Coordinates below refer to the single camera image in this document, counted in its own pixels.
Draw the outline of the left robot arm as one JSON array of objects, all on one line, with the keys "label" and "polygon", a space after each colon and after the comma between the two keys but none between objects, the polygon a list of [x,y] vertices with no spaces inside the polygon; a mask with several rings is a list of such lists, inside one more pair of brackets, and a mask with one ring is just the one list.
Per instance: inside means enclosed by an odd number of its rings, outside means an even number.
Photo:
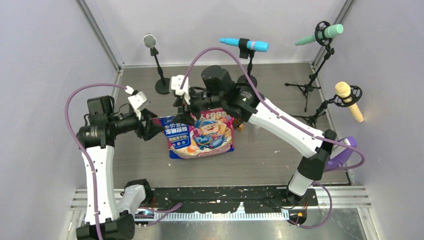
[{"label": "left robot arm", "polygon": [[76,135],[82,144],[87,180],[85,224],[76,229],[79,240],[131,240],[135,235],[135,213],[153,202],[146,179],[129,181],[120,200],[115,197],[113,158],[118,135],[133,131],[148,141],[164,131],[154,122],[157,115],[147,109],[150,101],[142,93],[128,97],[129,112],[114,111],[115,99],[106,95],[87,100],[85,126]]}]

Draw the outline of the colourful pet food bag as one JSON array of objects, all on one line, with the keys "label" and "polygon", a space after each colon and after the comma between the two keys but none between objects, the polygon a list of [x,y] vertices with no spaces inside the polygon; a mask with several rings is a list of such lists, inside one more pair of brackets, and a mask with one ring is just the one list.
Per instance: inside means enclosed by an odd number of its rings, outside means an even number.
[{"label": "colourful pet food bag", "polygon": [[164,127],[171,159],[194,159],[234,151],[234,118],[221,108],[202,111],[194,125],[172,122],[172,116],[155,123]]}]

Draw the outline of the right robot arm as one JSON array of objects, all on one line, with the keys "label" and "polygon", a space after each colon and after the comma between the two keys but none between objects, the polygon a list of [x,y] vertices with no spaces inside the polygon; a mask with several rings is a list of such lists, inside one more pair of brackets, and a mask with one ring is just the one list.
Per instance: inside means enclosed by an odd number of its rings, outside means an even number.
[{"label": "right robot arm", "polygon": [[299,205],[314,181],[321,180],[333,148],[336,133],[309,127],[285,113],[246,82],[234,82],[229,72],[219,65],[205,68],[201,73],[204,88],[190,86],[184,75],[173,76],[169,90],[178,108],[173,122],[194,125],[202,111],[223,109],[235,119],[263,128],[284,140],[302,155],[291,177],[285,198]]}]

